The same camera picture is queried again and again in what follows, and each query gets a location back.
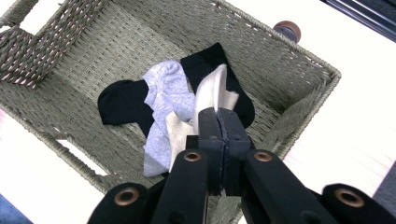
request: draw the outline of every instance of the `white floor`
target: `white floor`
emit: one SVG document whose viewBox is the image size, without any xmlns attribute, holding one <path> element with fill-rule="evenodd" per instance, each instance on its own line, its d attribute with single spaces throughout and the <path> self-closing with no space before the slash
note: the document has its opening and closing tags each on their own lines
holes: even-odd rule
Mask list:
<svg viewBox="0 0 396 224">
<path fill-rule="evenodd" d="M 0 15 L 13 2 L 2 0 Z M 302 30 L 300 45 L 343 74 L 285 163 L 315 191 L 340 182 L 373 195 L 396 161 L 395 43 L 319 0 L 229 2 L 269 26 L 294 21 Z M 58 6 L 50 0 L 39 4 L 29 14 L 30 22 L 21 25 L 32 34 Z M 43 160 L 30 160 L 33 157 Z M 0 114 L 0 180 L 0 193 L 34 223 L 84 223 L 103 197 L 4 114 Z"/>
</svg>

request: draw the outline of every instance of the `woven basket wall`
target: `woven basket wall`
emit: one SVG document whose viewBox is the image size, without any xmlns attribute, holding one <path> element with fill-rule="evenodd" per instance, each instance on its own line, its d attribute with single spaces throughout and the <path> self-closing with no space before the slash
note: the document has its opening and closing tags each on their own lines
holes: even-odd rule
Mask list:
<svg viewBox="0 0 396 224">
<path fill-rule="evenodd" d="M 161 179 L 143 177 L 145 137 L 137 125 L 101 122 L 97 98 L 117 80 L 142 79 L 156 63 L 220 42 L 254 101 L 247 133 L 257 148 L 283 158 L 340 79 L 332 66 L 224 1 L 65 0 L 32 35 L 19 24 L 37 1 L 17 1 L 0 20 L 11 27 L 0 34 L 0 108 L 102 192 Z M 108 175 L 97 175 L 57 139 Z M 237 199 L 211 199 L 211 223 L 229 223 L 237 211 Z"/>
</svg>

